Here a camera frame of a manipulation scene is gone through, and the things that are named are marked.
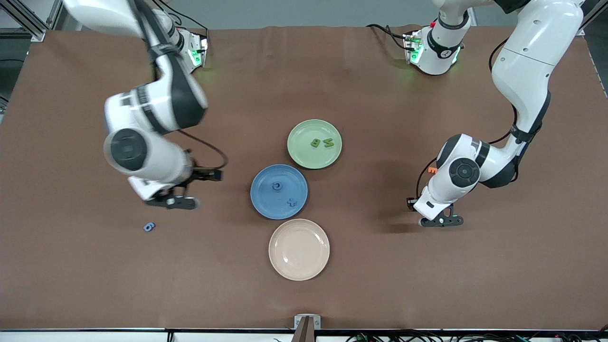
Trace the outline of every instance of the brown mat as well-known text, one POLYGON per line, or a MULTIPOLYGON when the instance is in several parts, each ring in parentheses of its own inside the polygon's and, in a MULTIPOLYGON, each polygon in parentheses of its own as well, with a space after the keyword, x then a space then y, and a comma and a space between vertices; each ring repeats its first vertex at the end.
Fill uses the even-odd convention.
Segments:
POLYGON ((601 327, 608 101, 583 38, 551 78, 518 182, 460 200, 458 228, 422 229, 406 208, 448 137, 509 129, 487 59, 510 32, 471 29, 441 77, 407 66, 371 29, 213 32, 208 68, 195 73, 210 109, 188 131, 230 165, 222 183, 194 184, 202 208, 191 212, 144 206, 102 155, 104 100, 150 80, 142 42, 48 32, 0 127, 0 327, 283 327, 302 312, 327 328, 601 327), (287 135, 311 118, 334 124, 344 150, 303 171, 310 196, 297 217, 326 230, 331 256, 318 277, 293 282, 268 261, 281 222, 255 212, 249 186, 262 168, 293 164, 287 135))

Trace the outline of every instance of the cable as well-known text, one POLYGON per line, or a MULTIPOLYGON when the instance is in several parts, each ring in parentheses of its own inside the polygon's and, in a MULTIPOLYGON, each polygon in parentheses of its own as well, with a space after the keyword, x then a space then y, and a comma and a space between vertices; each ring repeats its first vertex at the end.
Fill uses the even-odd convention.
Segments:
POLYGON ((429 161, 429 163, 426 164, 426 166, 424 167, 424 169, 422 169, 422 172, 420 172, 420 176, 418 176, 418 181, 416 181, 416 196, 418 196, 418 198, 420 198, 420 196, 422 196, 422 193, 418 191, 419 188, 420 188, 420 180, 422 179, 422 175, 424 175, 425 171, 436 160, 437 160, 437 157, 435 157, 435 158, 433 158, 433 160, 429 161))
POLYGON ((386 33, 387 35, 392 35, 392 36, 393 36, 393 37, 395 37, 395 38, 403 38, 403 36, 396 35, 396 34, 394 34, 394 33, 392 33, 392 32, 389 32, 387 29, 385 29, 384 27, 382 27, 382 26, 380 26, 380 25, 378 25, 378 24, 369 24, 369 25, 367 25, 366 27, 375 27, 375 28, 377 28, 377 29, 381 29, 381 30, 382 30, 384 33, 386 33))
POLYGON ((197 138, 196 136, 190 134, 190 133, 186 133, 182 130, 178 130, 178 132, 182 133, 183 135, 187 136, 188 138, 194 140, 194 141, 198 141, 201 144, 207 146, 208 148, 211 148, 212 150, 216 151, 221 157, 222 157, 222 164, 220 166, 217 167, 204 167, 204 169, 208 169, 208 170, 219 170, 219 169, 223 169, 226 165, 228 165, 228 156, 226 156, 226 154, 220 150, 219 148, 213 146, 212 144, 209 144, 208 142, 206 142, 205 140, 202 140, 200 138, 197 138))
POLYGON ((348 337, 346 342, 350 342, 353 338, 356 338, 354 342, 366 341, 366 342, 384 342, 382 338, 379 338, 377 335, 373 335, 367 332, 359 332, 356 335, 348 337))
MULTIPOLYGON (((390 37, 393 38, 393 41, 395 42, 395 44, 397 44, 397 46, 399 46, 401 49, 404 49, 404 50, 407 50, 407 51, 414 51, 414 49, 411 48, 411 47, 406 47, 406 46, 403 46, 403 45, 399 44, 399 42, 397 41, 397 38, 403 39, 403 35, 397 35, 397 34, 393 33, 390 30, 390 26, 386 25, 386 28, 385 28, 385 27, 382 27, 382 26, 380 26, 378 24, 369 24, 366 27, 375 27, 375 28, 381 29, 387 35, 390 35, 390 37)), ((410 34, 410 33, 414 32, 414 31, 418 31, 418 30, 412 30, 412 31, 405 32, 404 35, 410 34)))
POLYGON ((175 14, 175 13, 167 13, 167 15, 170 15, 170 16, 174 17, 175 21, 176 21, 175 23, 177 25, 181 25, 182 24, 182 18, 178 17, 177 14, 175 14))
POLYGON ((177 14, 179 14, 179 15, 183 16, 184 18, 188 18, 188 19, 192 20, 192 21, 193 21, 195 24, 197 24, 197 25, 201 26, 203 29, 205 29, 205 36, 207 36, 207 32, 209 31, 209 29, 207 28, 207 26, 205 26, 205 25, 203 25, 203 24, 199 23, 198 21, 196 21, 196 20, 192 19, 191 17, 189 17, 189 16, 187 16, 187 15, 185 15, 185 14, 183 14, 183 13, 179 13, 178 11, 176 11, 175 9, 173 9, 171 6, 167 5, 167 3, 166 3, 166 2, 164 2, 163 0, 158 0, 158 1, 160 1, 160 3, 161 3, 161 4, 165 5, 165 7, 166 7, 166 8, 168 8, 168 9, 170 9, 170 10, 174 11, 175 13, 177 13, 177 14))
POLYGON ((393 34, 393 32, 390 30, 390 27, 388 25, 386 25, 386 29, 389 32, 389 35, 391 38, 393 38, 393 41, 395 42, 395 44, 397 44, 397 46, 399 46, 401 49, 404 49, 406 51, 414 51, 414 49, 412 47, 406 47, 406 46, 402 46, 401 44, 399 44, 399 42, 397 41, 397 39, 395 38, 395 35, 393 34))
POLYGON ((490 72, 492 72, 492 59, 494 58, 494 54, 498 51, 498 49, 500 49, 501 46, 505 45, 507 40, 509 40, 509 38, 503 40, 500 44, 498 44, 498 46, 496 46, 490 54, 490 57, 488 58, 488 68, 490 69, 490 72))

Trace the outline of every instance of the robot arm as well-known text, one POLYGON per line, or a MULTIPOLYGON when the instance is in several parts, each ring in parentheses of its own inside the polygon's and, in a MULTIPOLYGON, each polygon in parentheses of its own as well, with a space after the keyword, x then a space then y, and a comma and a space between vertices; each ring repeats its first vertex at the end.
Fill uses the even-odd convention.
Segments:
POLYGON ((110 165, 130 176, 129 183, 147 204, 194 209, 195 198, 174 196, 173 189, 185 188, 193 180, 221 180, 221 171, 199 168, 187 152, 162 136, 199 124, 207 99, 159 22, 158 12, 143 0, 129 0, 129 5, 162 77, 106 100, 104 153, 110 165))
POLYGON ((451 137, 437 157, 437 173, 413 205, 433 220, 477 183, 509 184, 529 144, 541 129, 551 94, 548 81, 582 21, 581 0, 531 0, 497 57, 492 80, 517 110, 517 122, 502 148, 468 135, 451 137))
MULTIPOLYGON (((144 38, 128 0, 63 0, 65 8, 86 27, 111 35, 144 38)), ((175 28, 173 20, 163 11, 153 9, 159 25, 184 59, 188 72, 204 66, 207 37, 175 28)))

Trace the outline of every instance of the black cable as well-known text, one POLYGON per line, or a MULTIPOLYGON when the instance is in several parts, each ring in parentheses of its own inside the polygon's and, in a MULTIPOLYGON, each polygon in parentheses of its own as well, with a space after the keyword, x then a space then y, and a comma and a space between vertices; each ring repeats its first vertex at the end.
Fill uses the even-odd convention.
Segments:
MULTIPOLYGON (((381 29, 387 35, 390 35, 390 37, 393 38, 393 41, 395 42, 395 44, 397 44, 397 46, 399 46, 401 49, 404 49, 404 50, 407 50, 407 51, 414 51, 414 49, 412 49, 411 47, 405 47, 405 46, 399 44, 399 42, 397 41, 397 38, 403 39, 403 36, 402 35, 397 35, 397 34, 393 33, 390 30, 390 26, 386 25, 386 27, 382 27, 382 26, 380 26, 378 24, 369 24, 366 27, 375 27, 377 29, 381 29)), ((414 31, 418 31, 418 30, 408 31, 408 32, 405 32, 403 34, 407 35, 407 34, 410 34, 410 33, 414 32, 414 31)))
POLYGON ((170 16, 174 17, 174 18, 175 18, 175 20, 176 20, 176 22, 175 22, 175 23, 176 23, 177 25, 181 25, 181 24, 182 24, 182 18, 178 17, 178 15, 177 15, 177 14, 175 14, 175 13, 167 13, 167 15, 170 15, 170 16))
POLYGON ((503 40, 500 44, 498 44, 494 50, 492 51, 492 53, 490 54, 490 58, 488 58, 488 68, 490 69, 490 72, 492 72, 492 59, 494 58, 494 54, 496 54, 496 52, 498 51, 498 49, 500 49, 501 46, 503 46, 506 41, 509 40, 509 38, 503 40))
POLYGON ((509 182, 513 183, 519 178, 519 164, 515 164, 515 177, 509 182))
POLYGON ((380 26, 380 25, 378 25, 378 24, 369 24, 369 25, 367 25, 366 27, 375 27, 375 28, 377 28, 377 29, 381 29, 381 30, 382 30, 384 33, 386 33, 387 35, 392 35, 392 36, 393 36, 393 37, 395 37, 395 38, 403 38, 403 36, 396 35, 396 34, 394 34, 394 33, 392 33, 392 32, 389 32, 387 29, 385 29, 384 27, 382 27, 382 26, 380 26))
POLYGON ((175 9, 173 9, 171 6, 167 5, 167 3, 166 3, 166 2, 164 2, 163 0, 158 0, 158 1, 160 1, 160 2, 161 2, 161 4, 165 5, 165 7, 166 7, 166 8, 168 8, 168 9, 170 9, 170 10, 174 11, 175 13, 177 13, 177 14, 179 14, 179 15, 183 16, 184 18, 188 18, 188 19, 192 20, 192 21, 193 21, 195 24, 197 24, 197 25, 201 26, 203 29, 205 29, 205 36, 207 36, 207 32, 209 31, 209 29, 207 28, 207 26, 205 26, 205 25, 203 25, 203 24, 199 23, 198 21, 196 21, 196 20, 192 19, 191 17, 189 17, 189 16, 187 16, 187 15, 185 15, 185 14, 183 14, 183 13, 180 13, 180 12, 176 11, 176 10, 175 10, 175 9))
MULTIPOLYGON (((511 108, 513 108, 513 125, 515 125, 517 123, 517 109, 515 109, 514 105, 511 105, 511 108)), ((489 142, 489 144, 493 145, 493 144, 496 144, 497 142, 503 141, 506 137, 509 136, 509 134, 511 134, 511 131, 508 131, 505 133, 505 135, 501 136, 500 138, 489 142)))
POLYGON ((196 136, 190 134, 190 133, 186 133, 182 130, 178 130, 178 132, 182 133, 183 135, 187 136, 188 138, 194 140, 194 141, 198 141, 201 144, 207 146, 208 148, 211 148, 212 150, 216 151, 221 157, 222 157, 222 164, 220 166, 217 167, 204 167, 204 169, 208 169, 208 170, 219 170, 219 169, 223 169, 226 165, 228 165, 228 156, 226 156, 226 154, 220 150, 219 148, 213 146, 212 144, 209 144, 208 142, 206 142, 205 140, 202 140, 200 138, 197 138, 196 136))
POLYGON ((388 25, 386 25, 386 29, 388 30, 390 37, 393 38, 393 41, 395 42, 395 44, 397 44, 397 46, 399 46, 401 49, 404 49, 406 51, 414 51, 414 49, 412 47, 407 47, 407 46, 403 46, 403 45, 399 44, 399 42, 397 41, 397 38, 395 38, 395 34, 393 34, 393 32, 390 30, 390 27, 388 25))
POLYGON ((433 158, 433 160, 429 161, 429 163, 426 164, 426 166, 424 167, 424 169, 422 170, 422 172, 420 172, 420 176, 418 176, 418 181, 416 181, 416 196, 418 196, 418 198, 420 198, 420 196, 422 195, 422 193, 419 191, 419 189, 420 189, 420 180, 422 179, 422 175, 424 175, 425 171, 436 160, 437 160, 437 158, 433 158))

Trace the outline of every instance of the metal frame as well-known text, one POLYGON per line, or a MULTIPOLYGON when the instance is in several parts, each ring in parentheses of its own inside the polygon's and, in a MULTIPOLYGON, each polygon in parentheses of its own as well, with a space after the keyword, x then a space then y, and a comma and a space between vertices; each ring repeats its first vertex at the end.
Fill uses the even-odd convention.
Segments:
POLYGON ((441 342, 450 342, 453 337, 469 337, 471 335, 483 335, 491 333, 497 337, 523 337, 522 342, 531 340, 532 342, 562 342, 557 334, 563 336, 577 335, 584 337, 583 340, 596 340, 598 342, 608 342, 608 331, 605 330, 512 330, 512 329, 320 329, 314 330, 311 323, 314 321, 314 316, 306 315, 300 320, 296 331, 287 329, 163 329, 163 328, 98 328, 98 329, 0 329, 0 339, 2 341, 217 341, 217 342, 244 342, 244 341, 264 341, 264 342, 288 342, 289 338, 295 342, 344 342, 345 338, 350 337, 349 341, 354 342, 353 338, 360 334, 379 336, 383 341, 387 341, 388 335, 398 333, 402 337, 414 337, 420 333, 432 333, 436 340, 441 342), (65 333, 74 333, 79 338, 68 338, 70 335, 65 333), (82 333, 92 333, 90 338, 83 338, 82 333), (107 333, 136 333, 140 336, 142 333, 150 333, 150 337, 146 339, 128 338, 129 335, 123 335, 117 339, 116 336, 107 335, 107 333))
MULTIPOLYGON (((47 21, 54 21, 62 5, 54 3, 47 21)), ((0 8, 5 10, 23 29, 32 35, 32 41, 43 41, 50 27, 36 16, 21 0, 0 0, 0 8)))
POLYGON ((598 1, 598 3, 593 6, 591 11, 589 11, 589 13, 587 13, 585 17, 583 17, 581 30, 584 29, 585 26, 589 25, 589 23, 591 23, 595 18, 597 18, 598 15, 606 8, 608 8, 608 0, 598 1))
POLYGON ((0 122, 2 122, 2 115, 4 114, 8 106, 9 101, 7 101, 3 96, 0 96, 0 122))
POLYGON ((63 10, 63 1, 55 0, 53 7, 50 9, 49 16, 46 18, 46 24, 51 28, 55 29, 57 26, 57 19, 63 10))
POLYGON ((469 12, 469 18, 471 19, 471 26, 477 26, 477 14, 475 13, 475 8, 469 7, 466 11, 469 12))

